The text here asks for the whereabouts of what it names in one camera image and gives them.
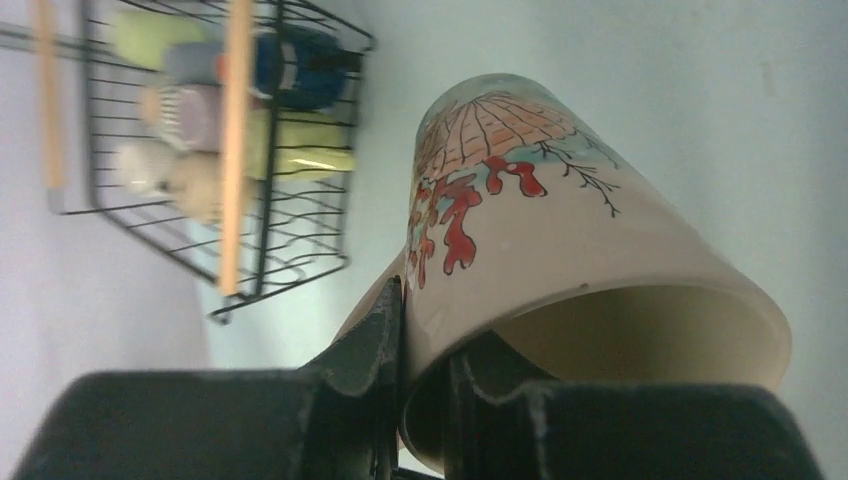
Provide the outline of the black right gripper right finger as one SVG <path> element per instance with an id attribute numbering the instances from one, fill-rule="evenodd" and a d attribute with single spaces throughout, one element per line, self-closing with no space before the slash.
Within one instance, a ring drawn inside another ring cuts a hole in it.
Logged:
<path id="1" fill-rule="evenodd" d="M 819 479 L 790 412 L 738 384 L 557 380 L 494 334 L 443 369 L 449 479 Z"/>

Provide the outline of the floral painted ceramic mug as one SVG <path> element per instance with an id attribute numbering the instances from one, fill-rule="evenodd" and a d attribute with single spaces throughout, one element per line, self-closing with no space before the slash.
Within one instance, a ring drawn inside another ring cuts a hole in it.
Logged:
<path id="1" fill-rule="evenodd" d="M 415 137 L 397 449 L 445 475 L 443 369 L 491 333 L 574 383 L 776 388 L 788 320 L 634 167 L 539 83 L 479 75 Z"/>

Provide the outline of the dark blue mug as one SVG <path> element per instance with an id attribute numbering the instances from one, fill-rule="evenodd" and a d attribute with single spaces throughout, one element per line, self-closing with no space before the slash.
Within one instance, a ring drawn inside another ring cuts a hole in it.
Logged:
<path id="1" fill-rule="evenodd" d="M 322 110 L 333 106 L 345 90 L 348 76 L 362 69 L 362 56 L 342 48 L 324 31 L 286 25 L 254 31 L 254 73 L 251 93 L 263 100 L 279 94 L 292 110 Z"/>

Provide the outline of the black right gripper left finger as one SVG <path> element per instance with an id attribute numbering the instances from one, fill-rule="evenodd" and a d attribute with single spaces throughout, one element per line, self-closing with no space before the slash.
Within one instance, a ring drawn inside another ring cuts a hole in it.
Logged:
<path id="1" fill-rule="evenodd" d="M 114 371 L 52 404 L 17 479 L 391 479 L 403 288 L 296 369 Z"/>

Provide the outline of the pale yellow mug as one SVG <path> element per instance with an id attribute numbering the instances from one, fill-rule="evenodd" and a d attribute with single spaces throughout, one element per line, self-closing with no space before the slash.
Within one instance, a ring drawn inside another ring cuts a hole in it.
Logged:
<path id="1" fill-rule="evenodd" d="M 355 169 L 346 129 L 325 113 L 284 110 L 278 116 L 276 143 L 270 142 L 271 112 L 249 113 L 246 133 L 245 174 L 267 178 L 267 164 L 279 180 L 322 180 L 335 172 Z"/>

